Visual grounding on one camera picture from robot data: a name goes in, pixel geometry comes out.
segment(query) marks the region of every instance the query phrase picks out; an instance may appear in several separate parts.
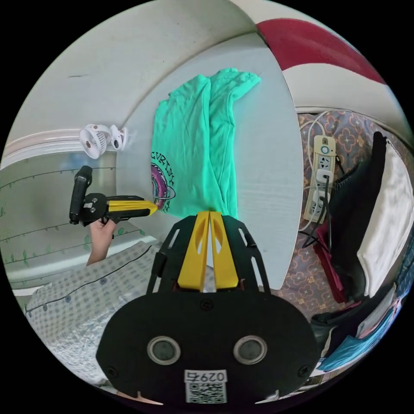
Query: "red fabric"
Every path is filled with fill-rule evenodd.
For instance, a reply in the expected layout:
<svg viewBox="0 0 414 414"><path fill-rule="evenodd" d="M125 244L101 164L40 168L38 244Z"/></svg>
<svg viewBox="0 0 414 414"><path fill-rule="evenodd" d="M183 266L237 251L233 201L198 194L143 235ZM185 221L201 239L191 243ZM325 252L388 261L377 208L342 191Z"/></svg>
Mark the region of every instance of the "red fabric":
<svg viewBox="0 0 414 414"><path fill-rule="evenodd" d="M328 283L331 288L333 298L337 303L346 303L347 300L345 298L344 293L338 289L338 287L335 284L335 280L333 279L329 261L325 256L325 250L321 247L319 243L315 243L314 250L320 260L320 264L322 265L323 270L325 271L326 278L328 279Z"/></svg>
<svg viewBox="0 0 414 414"><path fill-rule="evenodd" d="M386 85L359 52L322 27L296 19L266 20L256 26L282 71L306 63L326 63Z"/></svg>
<svg viewBox="0 0 414 414"><path fill-rule="evenodd" d="M325 237L328 233L328 224L325 222L316 230L316 234L321 244L327 249L328 246L325 242ZM346 296L344 294L344 287L338 274L331 266L331 255L319 244L314 244L315 253L318 255L320 263L325 271L326 278L328 279L329 286L332 291L333 298L337 303L347 303Z"/></svg>

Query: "hand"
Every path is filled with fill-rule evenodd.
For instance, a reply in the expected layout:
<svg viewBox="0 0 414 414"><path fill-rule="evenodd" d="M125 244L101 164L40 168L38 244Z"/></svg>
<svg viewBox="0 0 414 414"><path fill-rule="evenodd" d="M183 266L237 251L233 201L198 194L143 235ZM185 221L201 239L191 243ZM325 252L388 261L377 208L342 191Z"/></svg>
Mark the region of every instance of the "hand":
<svg viewBox="0 0 414 414"><path fill-rule="evenodd" d="M106 224L103 224L101 220L97 220L91 223L89 228L91 229L92 252L87 266L106 258L116 224L112 220L109 220Z"/></svg>

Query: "red cloth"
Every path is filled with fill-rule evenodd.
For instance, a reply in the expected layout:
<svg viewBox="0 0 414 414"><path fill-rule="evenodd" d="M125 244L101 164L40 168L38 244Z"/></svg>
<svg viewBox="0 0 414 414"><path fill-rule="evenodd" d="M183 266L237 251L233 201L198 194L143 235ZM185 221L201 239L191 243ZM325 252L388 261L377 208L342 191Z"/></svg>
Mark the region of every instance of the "red cloth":
<svg viewBox="0 0 414 414"><path fill-rule="evenodd" d="M319 226L319 228L316 230L316 234L320 243L325 247L326 250L319 243L314 244L314 250L320 260L323 270L325 271L333 298L337 303L347 303L346 296L344 294L344 287L342 286L338 274L335 272L331 265L331 255L327 251L328 246L325 242L327 233L328 224L325 222L323 225Z"/></svg>

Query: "blue clothing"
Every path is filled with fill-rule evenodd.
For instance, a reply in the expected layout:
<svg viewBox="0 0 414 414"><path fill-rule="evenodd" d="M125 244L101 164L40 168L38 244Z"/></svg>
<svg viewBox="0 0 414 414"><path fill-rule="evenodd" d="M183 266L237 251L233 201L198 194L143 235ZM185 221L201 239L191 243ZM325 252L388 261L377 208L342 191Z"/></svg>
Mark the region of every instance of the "blue clothing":
<svg viewBox="0 0 414 414"><path fill-rule="evenodd" d="M363 339L347 336L344 342L318 367L320 371L333 371L360 358L372 349L385 335L391 325L394 308L390 309L377 328Z"/></svg>

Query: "white board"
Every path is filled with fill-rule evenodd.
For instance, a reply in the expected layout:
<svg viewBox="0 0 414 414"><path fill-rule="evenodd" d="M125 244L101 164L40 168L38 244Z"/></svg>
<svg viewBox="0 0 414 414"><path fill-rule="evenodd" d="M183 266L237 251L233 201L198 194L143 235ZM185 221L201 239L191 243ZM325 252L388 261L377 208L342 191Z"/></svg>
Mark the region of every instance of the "white board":
<svg viewBox="0 0 414 414"><path fill-rule="evenodd" d="M282 71L256 33L220 43L187 61L138 105L125 124L130 131L127 148L117 154L116 192L153 200L151 143L159 102L194 76L211 76L228 67L254 72L262 79L234 104L238 213L263 256L270 287L279 289L292 258L301 215L302 145ZM130 221L163 241L178 220L156 212ZM207 261L212 266L211 252Z"/></svg>

